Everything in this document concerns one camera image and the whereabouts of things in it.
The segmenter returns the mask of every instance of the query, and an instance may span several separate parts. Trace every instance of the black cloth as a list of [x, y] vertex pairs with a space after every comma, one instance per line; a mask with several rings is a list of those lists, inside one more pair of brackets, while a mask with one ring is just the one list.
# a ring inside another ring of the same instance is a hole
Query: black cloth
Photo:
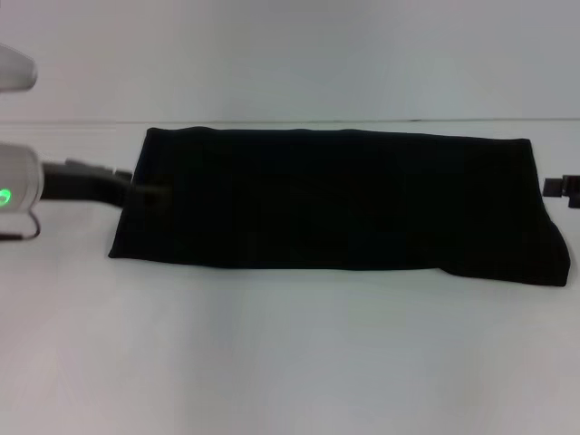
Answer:
[[150, 129], [111, 257], [241, 268], [440, 268], [565, 285], [529, 140]]

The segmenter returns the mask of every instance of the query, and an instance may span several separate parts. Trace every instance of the green light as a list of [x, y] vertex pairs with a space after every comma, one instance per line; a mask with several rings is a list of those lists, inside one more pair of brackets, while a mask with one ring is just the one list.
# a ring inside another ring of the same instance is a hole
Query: green light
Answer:
[[12, 192], [7, 188], [0, 190], [0, 207], [8, 205], [10, 198], [12, 197]]

